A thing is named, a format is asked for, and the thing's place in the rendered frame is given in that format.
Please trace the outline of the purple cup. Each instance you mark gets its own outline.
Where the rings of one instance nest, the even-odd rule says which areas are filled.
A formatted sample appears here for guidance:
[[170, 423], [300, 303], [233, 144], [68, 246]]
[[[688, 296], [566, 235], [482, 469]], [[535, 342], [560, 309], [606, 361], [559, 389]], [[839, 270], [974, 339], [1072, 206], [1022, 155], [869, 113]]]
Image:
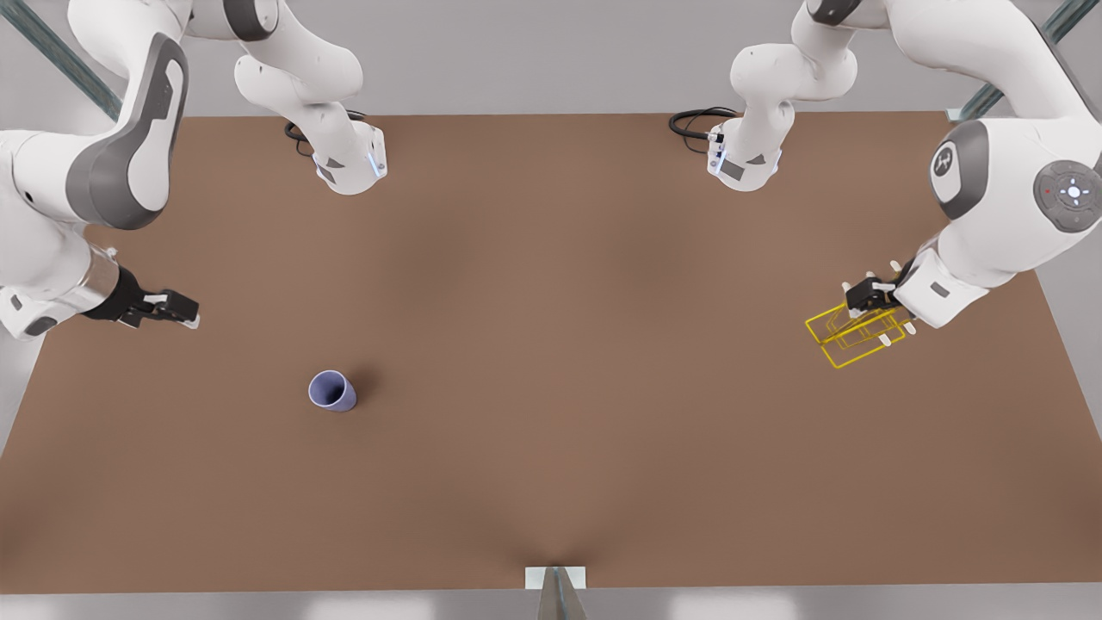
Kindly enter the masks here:
[[331, 412], [348, 412], [357, 404], [352, 381], [338, 370], [322, 370], [307, 383], [307, 398], [312, 404]]

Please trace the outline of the silver frame post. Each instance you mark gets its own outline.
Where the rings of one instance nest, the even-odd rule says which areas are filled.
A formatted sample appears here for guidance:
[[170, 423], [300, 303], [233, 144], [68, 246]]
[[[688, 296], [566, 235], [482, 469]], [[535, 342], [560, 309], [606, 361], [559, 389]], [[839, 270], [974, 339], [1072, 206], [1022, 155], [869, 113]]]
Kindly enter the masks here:
[[121, 116], [121, 99], [24, 0], [0, 0], [0, 17], [4, 17], [31, 46], [45, 59], [50, 59], [104, 115], [111, 121], [118, 121]]
[[536, 620], [588, 620], [579, 599], [586, 587], [585, 567], [526, 567], [526, 589], [540, 592]]
[[1102, 110], [1055, 44], [1011, 0], [947, 0], [944, 8], [946, 70], [991, 84], [1019, 117], [1102, 126]]

